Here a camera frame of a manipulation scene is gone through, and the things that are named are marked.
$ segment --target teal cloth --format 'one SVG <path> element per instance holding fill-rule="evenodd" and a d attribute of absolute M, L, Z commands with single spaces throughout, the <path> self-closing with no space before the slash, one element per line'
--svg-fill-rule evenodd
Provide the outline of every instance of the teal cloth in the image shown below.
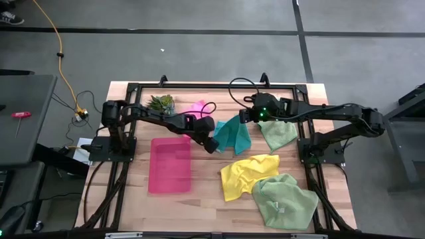
<path fill-rule="evenodd" d="M 281 148 L 291 142 L 298 136 L 297 129 L 293 123 L 285 123 L 282 121 L 265 121 L 258 122 L 261 133 L 266 139 L 271 152 Z"/>
<path fill-rule="evenodd" d="M 239 122 L 239 116 L 227 122 L 219 121 L 214 130 L 214 139 L 218 141 L 218 152 L 223 152 L 226 147 L 234 147 L 234 153 L 239 155 L 251 147 L 248 128 Z"/>
<path fill-rule="evenodd" d="M 258 181 L 252 196 L 264 224 L 277 229 L 307 229 L 319 201 L 315 192 L 300 189 L 286 173 Z"/>

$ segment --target pink plastic container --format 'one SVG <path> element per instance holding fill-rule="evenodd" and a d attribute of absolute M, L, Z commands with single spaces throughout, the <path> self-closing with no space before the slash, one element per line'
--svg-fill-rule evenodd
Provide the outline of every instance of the pink plastic container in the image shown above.
<path fill-rule="evenodd" d="M 191 139 L 157 138 L 151 141 L 149 193 L 185 193 L 191 190 Z"/>

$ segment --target gray floor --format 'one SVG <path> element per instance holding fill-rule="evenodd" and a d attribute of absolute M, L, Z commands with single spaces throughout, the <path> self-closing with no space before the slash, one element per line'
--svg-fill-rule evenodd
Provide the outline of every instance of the gray floor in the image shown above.
<path fill-rule="evenodd" d="M 415 0 L 299 0 L 306 31 L 425 32 L 425 3 Z M 60 27 L 143 29 L 230 29 L 294 31 L 289 0 L 40 0 Z M 31 1 L 15 11 L 24 27 L 48 27 Z M 273 82 L 305 82 L 296 36 L 235 35 L 114 35 L 61 34 L 63 70 L 76 92 L 91 90 L 96 105 L 106 98 L 111 80 L 229 81 L 258 79 L 267 72 Z M 58 74 L 58 43 L 52 33 L 2 32 L 0 68 Z M 423 38 L 307 37 L 314 82 L 324 83 L 331 104 L 355 102 L 387 113 L 395 102 L 424 83 Z M 58 81 L 55 92 L 69 104 L 72 98 Z M 90 95 L 79 98 L 88 108 L 90 124 L 100 122 Z M 72 112 L 52 102 L 40 143 L 58 147 Z M 69 136 L 92 137 L 94 129 L 72 127 Z M 405 181 L 386 135 L 356 138 L 346 151 L 349 188 L 357 225 L 365 232 L 424 237 L 424 193 L 388 195 L 386 189 Z M 55 173 L 50 179 L 56 180 Z M 75 183 L 75 190 L 81 185 Z M 49 230 L 70 227 L 73 218 L 60 217 L 63 201 L 47 213 Z"/>

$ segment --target succulent plant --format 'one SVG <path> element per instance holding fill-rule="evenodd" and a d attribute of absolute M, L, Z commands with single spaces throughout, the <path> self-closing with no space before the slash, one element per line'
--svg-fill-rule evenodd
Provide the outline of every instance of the succulent plant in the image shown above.
<path fill-rule="evenodd" d="M 174 114 L 174 100 L 172 96 L 166 95 L 151 97 L 152 99 L 147 104 L 149 109 L 157 110 L 167 115 Z"/>

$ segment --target yellow cable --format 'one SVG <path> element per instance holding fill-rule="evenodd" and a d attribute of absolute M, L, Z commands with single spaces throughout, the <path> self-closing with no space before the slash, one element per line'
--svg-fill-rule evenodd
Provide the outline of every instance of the yellow cable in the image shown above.
<path fill-rule="evenodd" d="M 50 17 L 48 17 L 48 15 L 44 12 L 44 10 L 40 7 L 40 5 L 33 0 L 33 2 L 35 3 L 35 5 L 37 5 L 37 7 L 39 7 L 40 11 L 45 15 L 45 17 L 47 18 L 47 20 L 50 22 L 50 24 L 52 25 L 54 31 L 56 32 L 56 35 L 58 36 L 59 39 L 59 53 L 62 54 L 62 39 L 60 38 L 60 35 L 58 33 L 58 30 L 56 29 L 55 25 L 53 24 L 52 20 L 50 19 Z M 62 57 L 59 56 L 59 73 L 60 76 L 62 77 L 62 79 L 64 79 L 66 85 L 68 85 L 69 90 L 71 91 L 72 97 L 74 98 L 76 107 L 77 107 L 77 112 L 83 112 L 83 110 L 80 108 L 80 106 L 78 105 L 77 99 L 74 95 L 74 90 L 72 90 L 71 85 L 68 83 L 68 81 L 66 80 L 64 74 L 62 73 Z"/>

